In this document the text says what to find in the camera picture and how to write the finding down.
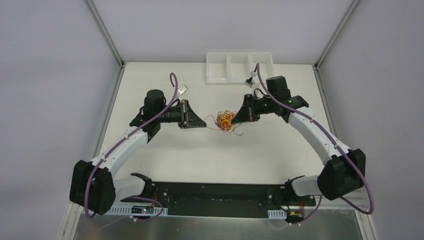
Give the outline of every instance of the small white connector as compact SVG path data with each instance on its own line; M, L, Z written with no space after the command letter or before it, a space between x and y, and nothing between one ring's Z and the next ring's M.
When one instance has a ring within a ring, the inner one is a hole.
M183 96L183 94L185 94L187 92L189 88L183 84L181 86L179 86L179 88L177 89L177 94L178 94L178 99L181 101L181 97Z
M249 78L249 79L246 79L246 81L244 81L244 85L248 86L250 89L253 89L255 87L255 84L256 84L255 80L253 80L252 77Z

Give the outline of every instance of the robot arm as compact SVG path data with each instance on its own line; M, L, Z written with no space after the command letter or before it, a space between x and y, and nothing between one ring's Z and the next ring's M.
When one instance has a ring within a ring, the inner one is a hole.
M309 108L309 104L301 96L291 96L283 76L267 79L266 85L269 92L280 102L314 119L315 115ZM299 131L316 151L324 165L320 175L296 177L286 182L285 187L291 192L293 198L323 195L329 200L334 200L364 185L355 170L316 124L299 113L279 106L267 95L262 98L257 97L255 92L244 95L243 104L231 123L257 122L260 115L271 113L282 117L286 123ZM330 135L364 175L365 154L360 149L351 150L331 133Z
M136 151L152 140L161 129L161 123L178 123L181 129L206 127L206 123L193 112L188 100L176 100L175 102L177 103L175 106L168 108L157 119L130 134L165 108L164 93L157 89L150 90L144 99L144 106L131 121L118 144L107 151L108 156L100 154L89 162L80 160L74 166L69 193L70 201L84 206L89 176L95 165L101 160L103 162L94 173L93 181L90 183L89 210L103 215L111 208L115 199L122 200L140 195L145 184L152 181L150 178L139 173L132 173L123 179L115 179L115 175Z

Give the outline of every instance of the gray wall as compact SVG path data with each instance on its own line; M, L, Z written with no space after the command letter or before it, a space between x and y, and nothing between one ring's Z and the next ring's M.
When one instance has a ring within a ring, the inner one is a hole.
M55 239L118 65L84 1L0 7L0 235Z
M205 62L207 52L270 51L315 63L351 0L95 0L126 61Z
M339 137L367 155L380 239L422 239L424 1L364 0L321 68Z

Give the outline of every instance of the black metal base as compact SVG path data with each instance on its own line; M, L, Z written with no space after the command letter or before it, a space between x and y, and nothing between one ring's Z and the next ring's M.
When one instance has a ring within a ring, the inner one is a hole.
M293 196L283 184L218 184L152 182L140 197L156 194L168 215L227 218L268 218L280 206L315 206L310 196ZM126 198L122 202L143 202Z

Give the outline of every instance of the tangled orange wire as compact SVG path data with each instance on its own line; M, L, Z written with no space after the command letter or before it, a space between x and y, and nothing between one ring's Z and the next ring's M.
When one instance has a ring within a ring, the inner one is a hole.
M235 135L241 136L241 135L243 135L243 133L237 134L235 132L235 129L238 128L241 125L241 123L237 126L235 126L234 124L231 123L231 120L236 116L236 114L237 114L237 112L235 112L235 111L229 111L229 110L219 111L217 116L216 116L216 120L215 120L214 116L208 115L207 117L204 118L204 121L206 122L206 119L208 117L212 117L213 121L215 122L215 125L219 129L215 129L215 128L211 128L211 127L208 127L208 129L222 131L223 133L234 133Z

